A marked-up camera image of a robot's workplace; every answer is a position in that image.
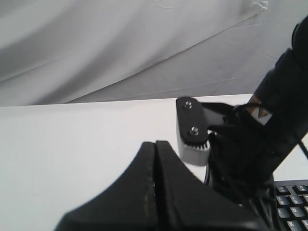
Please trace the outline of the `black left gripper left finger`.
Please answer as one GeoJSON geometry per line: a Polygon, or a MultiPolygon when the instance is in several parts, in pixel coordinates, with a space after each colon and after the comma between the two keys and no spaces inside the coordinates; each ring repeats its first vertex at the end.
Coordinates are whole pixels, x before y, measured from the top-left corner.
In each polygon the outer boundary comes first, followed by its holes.
{"type": "Polygon", "coordinates": [[[155,145],[142,143],[123,174],[105,191],[66,213],[57,231],[155,231],[155,145]]]}

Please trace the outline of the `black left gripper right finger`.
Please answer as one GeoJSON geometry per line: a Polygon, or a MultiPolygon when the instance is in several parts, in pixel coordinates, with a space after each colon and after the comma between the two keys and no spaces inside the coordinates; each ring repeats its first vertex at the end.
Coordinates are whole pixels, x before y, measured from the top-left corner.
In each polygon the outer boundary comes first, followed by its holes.
{"type": "Polygon", "coordinates": [[[266,231],[247,208],[204,185],[167,141],[155,144],[155,199],[163,231],[266,231]]]}

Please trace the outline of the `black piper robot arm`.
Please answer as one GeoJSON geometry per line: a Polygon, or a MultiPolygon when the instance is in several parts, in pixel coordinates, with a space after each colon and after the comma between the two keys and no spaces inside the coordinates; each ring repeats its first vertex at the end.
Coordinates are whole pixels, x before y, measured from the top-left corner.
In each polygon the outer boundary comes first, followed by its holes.
{"type": "Polygon", "coordinates": [[[179,152],[142,143],[106,190],[58,231],[305,231],[308,182],[274,171],[308,132],[308,21],[242,105],[176,99],[179,152]]]}

